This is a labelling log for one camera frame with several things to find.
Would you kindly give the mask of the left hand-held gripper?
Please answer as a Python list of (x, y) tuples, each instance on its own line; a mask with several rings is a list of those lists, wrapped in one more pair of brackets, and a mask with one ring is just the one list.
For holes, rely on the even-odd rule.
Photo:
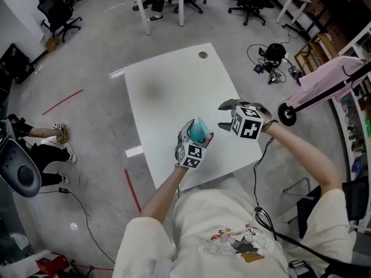
[(195, 120), (189, 120), (179, 131), (177, 145), (174, 149), (175, 159), (178, 166), (188, 169), (197, 169), (205, 158), (206, 148), (212, 141), (214, 133), (201, 132), (203, 140), (193, 139), (190, 135)]

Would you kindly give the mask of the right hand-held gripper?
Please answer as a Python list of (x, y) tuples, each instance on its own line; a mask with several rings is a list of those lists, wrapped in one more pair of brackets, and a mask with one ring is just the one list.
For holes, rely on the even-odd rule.
[(266, 118), (272, 118), (270, 111), (259, 103), (241, 102), (229, 99), (219, 107), (220, 111), (230, 111), (232, 122), (219, 122), (218, 127), (230, 132), (232, 137), (257, 140)]

